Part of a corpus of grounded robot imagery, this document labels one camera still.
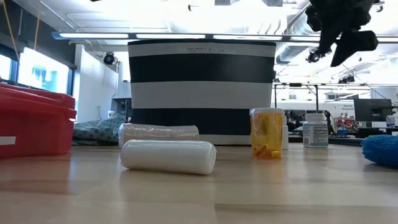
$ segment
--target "red toolbox lid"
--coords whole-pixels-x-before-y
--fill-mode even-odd
[[[31,90],[28,88],[21,88],[18,86],[0,83],[0,95],[23,98],[26,100],[48,103],[50,105],[61,106],[69,109],[75,109],[75,99],[69,95],[62,93],[53,93],[42,90]]]

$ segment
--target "desk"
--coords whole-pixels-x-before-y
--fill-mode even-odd
[[[359,147],[217,149],[209,176],[125,170],[114,147],[2,160],[1,223],[397,223],[398,171]]]

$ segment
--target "small white bottle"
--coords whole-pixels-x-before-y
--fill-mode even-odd
[[[282,119],[282,150],[289,149],[289,128],[286,125],[286,116]]]
[[[323,114],[306,114],[303,124],[304,147],[328,147],[328,124],[323,121]]]

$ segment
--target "white pill bottle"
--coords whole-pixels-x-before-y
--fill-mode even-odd
[[[303,124],[304,147],[328,147],[328,124],[323,114],[306,114]]]

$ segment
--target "green patterned fabric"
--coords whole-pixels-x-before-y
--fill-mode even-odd
[[[116,114],[114,118],[75,124],[73,142],[78,145],[103,146],[118,144],[119,127],[126,118]]]

